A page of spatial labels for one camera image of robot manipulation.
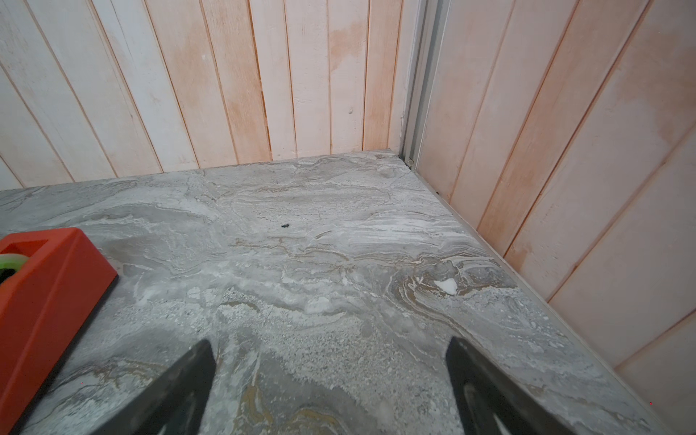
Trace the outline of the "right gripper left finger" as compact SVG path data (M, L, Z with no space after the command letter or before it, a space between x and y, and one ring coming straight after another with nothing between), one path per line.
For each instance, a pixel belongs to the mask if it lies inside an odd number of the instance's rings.
M197 434L216 367L210 341L199 341L94 433Z

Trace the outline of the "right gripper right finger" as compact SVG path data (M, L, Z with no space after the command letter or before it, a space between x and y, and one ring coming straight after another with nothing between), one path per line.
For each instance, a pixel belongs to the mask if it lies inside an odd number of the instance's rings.
M466 434L573 432L468 340L452 337L445 361Z

